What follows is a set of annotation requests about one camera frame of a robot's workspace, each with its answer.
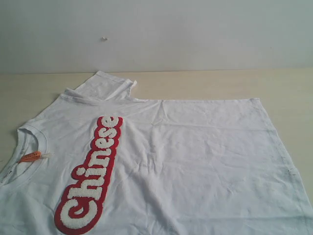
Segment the white t-shirt red lettering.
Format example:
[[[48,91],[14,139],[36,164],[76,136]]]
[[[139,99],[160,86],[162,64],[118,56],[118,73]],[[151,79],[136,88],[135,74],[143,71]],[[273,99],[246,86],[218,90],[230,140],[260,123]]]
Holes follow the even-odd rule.
[[[300,174],[257,98],[140,100],[97,72],[18,128],[3,235],[310,235]],[[18,163],[40,151],[46,159]]]

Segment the orange neck tag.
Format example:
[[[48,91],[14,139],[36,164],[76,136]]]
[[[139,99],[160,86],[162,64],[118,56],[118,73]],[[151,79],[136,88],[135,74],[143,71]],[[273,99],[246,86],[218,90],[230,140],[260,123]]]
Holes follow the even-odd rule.
[[[35,151],[29,154],[26,154],[21,157],[21,159],[18,161],[18,163],[28,163],[28,162],[34,162],[39,159],[46,159],[51,157],[52,153],[44,153],[42,154],[40,151]]]

